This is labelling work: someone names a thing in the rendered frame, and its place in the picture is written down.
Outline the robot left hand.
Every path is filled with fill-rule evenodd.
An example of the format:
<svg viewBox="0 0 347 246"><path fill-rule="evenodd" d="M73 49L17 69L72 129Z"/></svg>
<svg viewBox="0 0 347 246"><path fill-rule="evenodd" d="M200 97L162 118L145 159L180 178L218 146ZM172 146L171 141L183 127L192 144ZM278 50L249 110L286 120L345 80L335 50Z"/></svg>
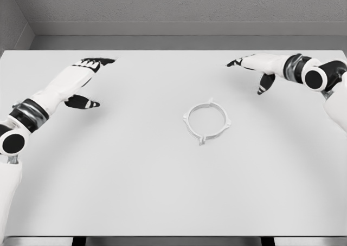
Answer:
<svg viewBox="0 0 347 246"><path fill-rule="evenodd" d="M48 89L58 95L59 99L70 108L90 109L99 107L100 104L89 98L77 95L101 67L115 62L115 59L103 57L89 57L82 59L65 68L48 85Z"/></svg>

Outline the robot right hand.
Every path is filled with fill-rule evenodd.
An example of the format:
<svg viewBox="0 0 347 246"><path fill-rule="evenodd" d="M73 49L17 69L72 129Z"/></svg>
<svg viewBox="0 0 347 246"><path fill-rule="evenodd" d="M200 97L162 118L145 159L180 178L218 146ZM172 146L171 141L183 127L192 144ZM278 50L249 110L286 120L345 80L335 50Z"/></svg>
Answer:
<svg viewBox="0 0 347 246"><path fill-rule="evenodd" d="M283 76L282 62L279 55L258 53L235 59L227 64L227 67L241 66L249 70L263 72L260 80L258 95L270 89L276 76Z"/></svg>

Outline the white round pipe clamp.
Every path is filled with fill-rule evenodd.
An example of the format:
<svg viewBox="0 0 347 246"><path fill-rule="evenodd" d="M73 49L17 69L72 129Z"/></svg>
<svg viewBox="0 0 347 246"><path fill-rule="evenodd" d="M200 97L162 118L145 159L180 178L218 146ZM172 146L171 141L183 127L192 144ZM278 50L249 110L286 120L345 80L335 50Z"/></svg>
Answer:
<svg viewBox="0 0 347 246"><path fill-rule="evenodd" d="M199 141L199 145L219 137L231 126L227 111L213 98L191 107L183 115L183 121L188 132Z"/></svg>

